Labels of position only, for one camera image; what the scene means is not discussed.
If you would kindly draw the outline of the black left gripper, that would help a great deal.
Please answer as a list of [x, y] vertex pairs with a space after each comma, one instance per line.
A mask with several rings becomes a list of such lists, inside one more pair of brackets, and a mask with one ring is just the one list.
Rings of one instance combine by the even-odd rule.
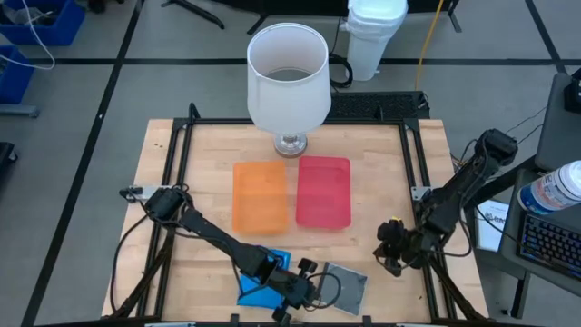
[[[299, 309], [302, 306], [309, 306], [314, 300], [316, 287], [308, 279], [308, 274], [314, 273], [318, 264], [310, 259], [301, 258], [298, 267], [299, 273], [277, 268], [267, 281], [267, 286], [282, 296], [283, 307]], [[283, 307], [276, 308], [271, 315], [277, 326], [289, 326], [291, 323], [291, 316]]]

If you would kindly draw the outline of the blue Blu-ray case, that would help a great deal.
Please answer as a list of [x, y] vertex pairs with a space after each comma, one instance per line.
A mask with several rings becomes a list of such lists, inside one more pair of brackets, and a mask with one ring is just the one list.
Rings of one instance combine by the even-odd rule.
[[239, 299], [237, 304], [240, 306], [259, 307], [265, 309], [276, 309], [280, 307], [283, 302], [283, 297], [272, 288], [266, 287], [251, 294], [241, 296], [244, 292], [248, 292], [260, 286], [260, 280], [250, 278], [246, 275], [241, 276], [241, 288], [239, 292]]

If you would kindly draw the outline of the camouflage print CD jewel case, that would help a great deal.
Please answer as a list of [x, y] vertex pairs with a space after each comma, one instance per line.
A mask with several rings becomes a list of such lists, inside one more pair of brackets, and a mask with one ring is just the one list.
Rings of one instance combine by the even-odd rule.
[[319, 286], [321, 303], [328, 304], [338, 292], [336, 280], [330, 277], [333, 274], [341, 283], [340, 296], [333, 303], [333, 307], [355, 316], [359, 315], [368, 277], [360, 272], [335, 263], [325, 263], [323, 272], [325, 276], [320, 277]]

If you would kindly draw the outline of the red translucent plastic bin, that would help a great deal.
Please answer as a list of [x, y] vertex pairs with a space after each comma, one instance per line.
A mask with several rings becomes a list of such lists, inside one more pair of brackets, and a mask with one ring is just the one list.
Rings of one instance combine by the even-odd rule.
[[305, 228], [342, 230], [351, 224], [350, 160], [303, 156], [299, 160], [296, 222]]

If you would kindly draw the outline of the orange translucent plastic bin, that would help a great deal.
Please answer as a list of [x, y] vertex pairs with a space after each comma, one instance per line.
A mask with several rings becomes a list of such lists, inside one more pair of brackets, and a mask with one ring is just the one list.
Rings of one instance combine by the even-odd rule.
[[284, 162], [240, 162], [232, 173], [232, 229], [248, 235], [286, 233], [289, 218]]

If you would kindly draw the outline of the white printed paper sheet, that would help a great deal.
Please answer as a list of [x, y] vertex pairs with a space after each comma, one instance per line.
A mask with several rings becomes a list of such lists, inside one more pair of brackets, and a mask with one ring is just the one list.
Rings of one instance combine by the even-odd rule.
[[477, 216], [477, 248], [497, 252], [502, 238], [509, 205], [492, 200], [481, 203], [475, 211]]

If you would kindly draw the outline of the black perforated panel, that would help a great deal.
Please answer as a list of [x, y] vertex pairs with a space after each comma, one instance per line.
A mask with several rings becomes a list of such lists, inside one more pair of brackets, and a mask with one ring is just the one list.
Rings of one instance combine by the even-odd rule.
[[328, 119], [429, 119], [428, 97], [421, 91], [334, 93]]

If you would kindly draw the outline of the black backlit keyboard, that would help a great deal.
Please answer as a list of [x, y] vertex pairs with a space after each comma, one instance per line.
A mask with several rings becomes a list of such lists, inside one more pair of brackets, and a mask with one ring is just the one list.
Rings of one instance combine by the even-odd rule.
[[518, 256], [581, 281], [581, 233], [523, 214], [518, 238]]

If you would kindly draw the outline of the white wipes canister blue label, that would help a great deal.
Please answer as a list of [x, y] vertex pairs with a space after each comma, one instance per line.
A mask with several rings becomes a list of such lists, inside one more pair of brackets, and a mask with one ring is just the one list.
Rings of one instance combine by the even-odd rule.
[[581, 203], [581, 160], [568, 163], [521, 187], [520, 206], [531, 213], [547, 215]]

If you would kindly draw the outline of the white shade silver table lamp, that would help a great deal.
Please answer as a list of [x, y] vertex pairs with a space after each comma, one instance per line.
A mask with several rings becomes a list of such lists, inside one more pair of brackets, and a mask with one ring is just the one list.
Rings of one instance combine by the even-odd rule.
[[273, 135], [280, 156], [301, 156], [308, 146], [307, 134], [330, 111], [326, 40], [307, 25], [270, 25], [250, 40], [246, 59], [251, 120]]

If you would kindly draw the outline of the grey flat panel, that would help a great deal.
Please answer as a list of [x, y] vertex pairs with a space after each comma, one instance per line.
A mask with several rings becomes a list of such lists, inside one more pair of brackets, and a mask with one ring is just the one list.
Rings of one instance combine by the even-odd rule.
[[581, 160], [581, 114], [567, 111], [564, 91], [572, 82], [565, 73], [554, 76], [541, 129], [535, 165], [552, 171]]

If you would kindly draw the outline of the white trash bin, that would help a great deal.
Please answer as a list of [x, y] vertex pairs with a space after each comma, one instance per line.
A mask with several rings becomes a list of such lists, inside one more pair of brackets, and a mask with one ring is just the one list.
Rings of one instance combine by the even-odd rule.
[[371, 80], [389, 40], [399, 30], [407, 13], [407, 0], [348, 0], [350, 34], [347, 60], [354, 81]]

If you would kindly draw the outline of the black device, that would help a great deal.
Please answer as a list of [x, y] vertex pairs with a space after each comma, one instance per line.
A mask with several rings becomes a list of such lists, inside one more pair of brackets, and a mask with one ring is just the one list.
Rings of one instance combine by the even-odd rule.
[[581, 67], [571, 75], [570, 84], [564, 89], [565, 109], [581, 114]]

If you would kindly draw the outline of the grey shelf foot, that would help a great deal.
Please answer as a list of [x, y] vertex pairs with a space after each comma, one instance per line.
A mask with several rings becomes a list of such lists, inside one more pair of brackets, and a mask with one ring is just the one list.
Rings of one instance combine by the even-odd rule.
[[0, 115], [19, 115], [36, 118], [40, 110], [35, 105], [0, 104]]

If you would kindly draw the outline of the black aluminium table frame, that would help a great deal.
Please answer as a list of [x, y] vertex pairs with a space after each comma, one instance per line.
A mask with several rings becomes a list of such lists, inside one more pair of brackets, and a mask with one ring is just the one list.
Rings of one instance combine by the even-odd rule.
[[[231, 229], [232, 167], [242, 161], [276, 158], [269, 134], [250, 120], [201, 118], [192, 128], [189, 149], [182, 146], [182, 118], [148, 123], [135, 181], [173, 183], [183, 179], [204, 217], [225, 231]], [[390, 217], [414, 222], [410, 188], [416, 183], [444, 184], [453, 174], [444, 125], [429, 119], [336, 119], [310, 135], [310, 155], [350, 160], [351, 211], [349, 228], [333, 232], [306, 230], [291, 223], [285, 234], [259, 236], [256, 243], [289, 251], [293, 261], [308, 258], [336, 263], [369, 278], [362, 313], [336, 309], [293, 311], [292, 327], [362, 325], [372, 323], [464, 323], [459, 308], [448, 308], [448, 295], [433, 272], [406, 270], [394, 277], [376, 262], [378, 226]], [[153, 278], [143, 312], [132, 311], [121, 324], [193, 322], [197, 326], [271, 324], [266, 309], [241, 307], [229, 258], [203, 240], [178, 237], [171, 260]]]

